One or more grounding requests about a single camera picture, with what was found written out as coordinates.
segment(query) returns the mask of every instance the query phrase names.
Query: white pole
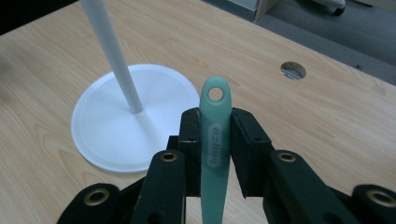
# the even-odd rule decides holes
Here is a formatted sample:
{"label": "white pole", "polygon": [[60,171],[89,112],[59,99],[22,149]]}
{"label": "white pole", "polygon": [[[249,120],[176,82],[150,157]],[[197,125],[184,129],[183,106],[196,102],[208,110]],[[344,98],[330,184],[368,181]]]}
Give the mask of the white pole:
{"label": "white pole", "polygon": [[90,20],[91,26],[113,69],[113,73],[119,82],[132,113],[140,113],[143,110],[143,106],[132,81],[128,66],[123,58],[103,0],[79,0],[79,2],[82,4]]}

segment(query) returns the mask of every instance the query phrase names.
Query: white round base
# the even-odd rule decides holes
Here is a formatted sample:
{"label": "white round base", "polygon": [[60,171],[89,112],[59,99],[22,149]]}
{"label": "white round base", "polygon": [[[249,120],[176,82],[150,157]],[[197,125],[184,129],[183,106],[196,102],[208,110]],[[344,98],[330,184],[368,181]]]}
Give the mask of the white round base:
{"label": "white round base", "polygon": [[199,104],[197,90],[179,72],[156,64],[128,68],[142,112],[130,112],[111,72],[85,90],[71,120],[73,140],[81,155],[116,173],[146,171],[152,156],[166,149],[169,135],[178,135],[181,113]]}

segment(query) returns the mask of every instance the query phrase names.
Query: teal plastic handle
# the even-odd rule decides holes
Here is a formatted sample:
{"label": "teal plastic handle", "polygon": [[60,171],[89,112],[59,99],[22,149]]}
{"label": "teal plastic handle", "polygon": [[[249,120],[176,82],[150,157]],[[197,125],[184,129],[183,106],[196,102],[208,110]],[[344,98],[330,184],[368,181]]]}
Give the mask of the teal plastic handle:
{"label": "teal plastic handle", "polygon": [[[222,96],[212,100],[218,88]],[[230,170],[232,99],[224,77],[209,78],[201,91],[199,105],[202,130],[201,209],[204,224],[220,224],[224,212]]]}

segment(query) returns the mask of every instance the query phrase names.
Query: wooden tabletop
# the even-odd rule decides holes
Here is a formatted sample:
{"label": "wooden tabletop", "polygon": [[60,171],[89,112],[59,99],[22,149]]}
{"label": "wooden tabletop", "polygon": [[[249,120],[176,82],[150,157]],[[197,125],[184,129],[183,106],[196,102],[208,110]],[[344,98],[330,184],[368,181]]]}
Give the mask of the wooden tabletop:
{"label": "wooden tabletop", "polygon": [[[128,64],[162,64],[200,92],[226,77],[233,106],[251,112],[275,148],[302,155],[326,184],[396,191],[396,88],[198,0],[106,0]],[[282,75],[297,62],[306,77]],[[55,223],[85,187],[124,189],[78,153],[70,119],[81,94],[111,70],[80,3],[0,36],[0,222]],[[266,223],[231,167],[224,223]],[[200,223],[198,199],[187,222]]]}

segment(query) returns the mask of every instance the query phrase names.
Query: circular hole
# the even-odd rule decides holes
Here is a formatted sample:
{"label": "circular hole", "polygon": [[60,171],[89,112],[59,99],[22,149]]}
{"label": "circular hole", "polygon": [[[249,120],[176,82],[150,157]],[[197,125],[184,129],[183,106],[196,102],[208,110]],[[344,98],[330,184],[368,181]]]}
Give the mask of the circular hole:
{"label": "circular hole", "polygon": [[176,158],[177,158],[177,155],[174,153],[170,153],[170,152],[164,153],[161,155],[161,159],[163,161],[175,161]]}
{"label": "circular hole", "polygon": [[94,189],[85,195],[84,203],[88,206],[96,206],[105,202],[109,195],[107,189]]}
{"label": "circular hole", "polygon": [[219,101],[223,97],[223,92],[220,88],[215,87],[209,91],[209,99],[212,101]]}
{"label": "circular hole", "polygon": [[387,193],[372,189],[367,191],[367,196],[370,200],[385,207],[396,207],[396,199]]}
{"label": "circular hole", "polygon": [[323,215],[323,219],[327,222],[327,223],[331,223],[331,224],[343,224],[343,220],[333,214],[333,213],[326,213]]}
{"label": "circular hole", "polygon": [[294,162],[294,161],[296,161],[296,158],[295,158],[293,155],[291,155],[291,154],[289,154],[289,153],[287,153],[287,152],[279,153],[277,156],[278,156],[282,161],[286,161],[286,162]]}
{"label": "circular hole", "polygon": [[150,224],[163,223],[164,217],[165,217],[165,214],[163,212],[153,212],[148,216],[148,223],[150,223]]}
{"label": "circular hole", "polygon": [[305,68],[299,63],[286,62],[280,66],[280,71],[285,77],[293,80],[300,80],[306,76]]}

